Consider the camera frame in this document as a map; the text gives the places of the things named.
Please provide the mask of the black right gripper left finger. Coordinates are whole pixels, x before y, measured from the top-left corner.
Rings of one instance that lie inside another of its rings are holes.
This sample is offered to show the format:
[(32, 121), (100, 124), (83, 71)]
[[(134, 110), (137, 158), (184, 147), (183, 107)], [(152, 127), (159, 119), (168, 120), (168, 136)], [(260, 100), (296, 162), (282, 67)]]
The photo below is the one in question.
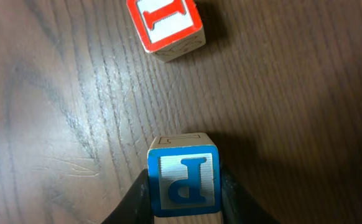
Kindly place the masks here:
[(118, 206), (102, 224), (153, 224), (148, 170), (138, 175)]

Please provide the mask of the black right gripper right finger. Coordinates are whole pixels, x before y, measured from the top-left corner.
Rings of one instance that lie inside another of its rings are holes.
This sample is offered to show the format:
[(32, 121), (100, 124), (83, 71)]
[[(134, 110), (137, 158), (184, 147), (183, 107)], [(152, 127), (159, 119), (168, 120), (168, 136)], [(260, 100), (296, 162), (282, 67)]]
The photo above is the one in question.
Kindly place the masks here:
[(223, 224), (280, 224), (225, 168), (221, 170), (221, 215)]

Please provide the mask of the blue P block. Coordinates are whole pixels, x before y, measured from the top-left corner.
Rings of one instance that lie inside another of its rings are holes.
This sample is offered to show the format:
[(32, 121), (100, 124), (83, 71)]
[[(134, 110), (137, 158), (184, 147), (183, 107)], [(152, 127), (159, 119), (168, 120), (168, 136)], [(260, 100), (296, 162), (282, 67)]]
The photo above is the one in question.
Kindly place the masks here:
[(207, 134), (157, 136), (147, 152), (147, 171), (154, 216), (221, 210), (220, 157)]

